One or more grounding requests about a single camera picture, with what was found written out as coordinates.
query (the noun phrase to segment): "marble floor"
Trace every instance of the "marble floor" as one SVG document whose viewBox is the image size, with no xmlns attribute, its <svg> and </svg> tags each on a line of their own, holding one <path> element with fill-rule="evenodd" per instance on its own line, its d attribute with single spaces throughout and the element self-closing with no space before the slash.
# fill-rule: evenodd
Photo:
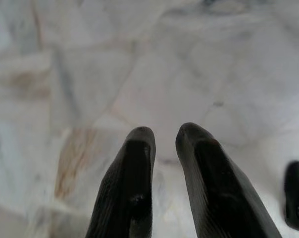
<svg viewBox="0 0 299 238">
<path fill-rule="evenodd" d="M 188 121 L 299 238 L 282 211 L 299 160 L 299 0 L 0 0 L 0 238 L 84 238 L 139 125 L 157 146 L 152 237 L 197 237 L 174 145 Z"/>
</svg>

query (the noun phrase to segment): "black object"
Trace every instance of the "black object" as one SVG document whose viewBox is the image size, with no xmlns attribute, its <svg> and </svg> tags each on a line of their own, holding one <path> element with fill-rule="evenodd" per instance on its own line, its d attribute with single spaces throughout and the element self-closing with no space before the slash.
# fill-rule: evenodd
<svg viewBox="0 0 299 238">
<path fill-rule="evenodd" d="M 155 138 L 138 127 L 127 136 L 106 172 L 86 238 L 149 238 Z"/>
<path fill-rule="evenodd" d="M 299 230 L 299 161 L 291 162 L 286 169 L 284 191 L 286 196 L 285 221 Z"/>
<path fill-rule="evenodd" d="M 198 238 L 281 238 L 247 176 L 200 126 L 176 138 Z"/>
</svg>

